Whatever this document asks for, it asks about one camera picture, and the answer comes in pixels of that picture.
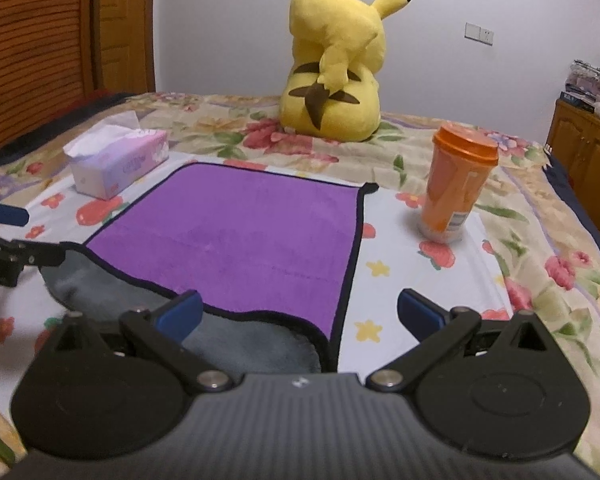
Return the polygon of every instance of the pink tissue box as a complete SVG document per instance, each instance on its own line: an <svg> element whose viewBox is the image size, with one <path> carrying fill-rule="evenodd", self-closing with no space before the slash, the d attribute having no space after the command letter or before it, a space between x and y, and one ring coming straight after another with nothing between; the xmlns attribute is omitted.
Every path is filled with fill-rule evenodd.
<svg viewBox="0 0 600 480"><path fill-rule="evenodd" d="M169 157L168 133L136 130L94 155L71 158L75 189L108 200Z"/></svg>

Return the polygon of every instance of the wooden cabinet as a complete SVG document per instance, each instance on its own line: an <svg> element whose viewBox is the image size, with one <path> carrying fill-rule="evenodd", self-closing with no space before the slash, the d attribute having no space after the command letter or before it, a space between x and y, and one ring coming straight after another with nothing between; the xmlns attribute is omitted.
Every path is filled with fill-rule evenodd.
<svg viewBox="0 0 600 480"><path fill-rule="evenodd" d="M547 143L567 169L578 200L600 231L600 118L557 101Z"/></svg>

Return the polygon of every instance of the orange cup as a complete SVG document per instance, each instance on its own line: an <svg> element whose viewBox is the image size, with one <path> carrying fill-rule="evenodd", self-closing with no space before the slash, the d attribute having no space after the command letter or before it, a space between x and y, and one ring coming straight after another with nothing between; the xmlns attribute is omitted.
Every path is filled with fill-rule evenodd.
<svg viewBox="0 0 600 480"><path fill-rule="evenodd" d="M475 130L450 123L440 126L433 143L419 226L430 240L447 243L461 236L482 186L498 165L498 145Z"/></svg>

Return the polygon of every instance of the pikachu plush toy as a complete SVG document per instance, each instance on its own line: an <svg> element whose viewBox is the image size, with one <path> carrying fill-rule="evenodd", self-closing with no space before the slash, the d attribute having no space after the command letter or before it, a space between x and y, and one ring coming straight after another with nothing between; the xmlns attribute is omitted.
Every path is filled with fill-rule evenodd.
<svg viewBox="0 0 600 480"><path fill-rule="evenodd" d="M316 137L364 140L380 124L382 20L411 0L291 0L294 65L280 99L285 128Z"/></svg>

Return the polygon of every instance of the screw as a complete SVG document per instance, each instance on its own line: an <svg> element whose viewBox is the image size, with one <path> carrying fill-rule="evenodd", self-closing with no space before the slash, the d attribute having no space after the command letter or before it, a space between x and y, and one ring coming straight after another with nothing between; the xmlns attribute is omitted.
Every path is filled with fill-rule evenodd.
<svg viewBox="0 0 600 480"><path fill-rule="evenodd" d="M371 375L371 381L373 384L378 386L384 386L385 388L392 388L397 386L404 380L402 374L396 370L378 370Z"/></svg>
<svg viewBox="0 0 600 480"><path fill-rule="evenodd" d="M205 388L217 390L227 386L229 383L229 376L220 370L207 370L198 375L198 382Z"/></svg>

